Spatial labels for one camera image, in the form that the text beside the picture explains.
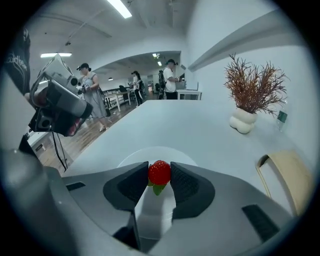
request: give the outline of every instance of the strawberry leaf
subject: strawberry leaf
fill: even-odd
[[[162,190],[164,190],[164,189],[165,189],[165,187],[166,187],[166,185],[167,185],[167,184],[159,185],[159,187],[161,187],[161,189],[162,189]]]
[[[153,192],[154,192],[154,194],[155,194],[156,196],[159,196],[160,193],[161,193],[161,191],[162,191],[161,186],[159,186],[159,185],[154,185],[154,186],[153,186]]]
[[[154,184],[150,181],[150,179],[148,179],[148,187],[152,187]]]

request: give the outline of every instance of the chair backrest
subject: chair backrest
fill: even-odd
[[[127,89],[123,85],[119,85],[120,92],[124,93],[127,91]]]
[[[119,90],[120,90],[120,92],[122,92],[122,93],[127,92],[127,89],[126,89],[123,85],[119,85]],[[124,95],[123,95],[123,100],[125,100],[125,101],[128,100],[128,95],[127,95],[127,94],[124,94]]]

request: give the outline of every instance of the strawberry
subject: strawberry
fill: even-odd
[[[155,185],[166,185],[171,178],[170,165],[158,160],[149,167],[148,178]]]

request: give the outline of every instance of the potted plant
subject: potted plant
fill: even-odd
[[[272,107],[285,103],[282,93],[286,94],[283,82],[287,76],[271,62],[257,66],[236,58],[236,54],[230,57],[232,62],[225,68],[227,82],[224,86],[230,90],[230,98],[234,99],[237,109],[229,124],[239,133],[247,134],[255,126],[257,112],[276,116]]]

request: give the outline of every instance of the dried plant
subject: dried plant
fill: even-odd
[[[234,99],[236,107],[252,114],[263,111],[275,116],[272,107],[285,103],[286,97],[282,93],[287,93],[282,83],[289,78],[271,62],[256,66],[236,59],[236,54],[230,57],[232,62],[225,68],[227,82],[224,86],[230,90],[230,98]]]

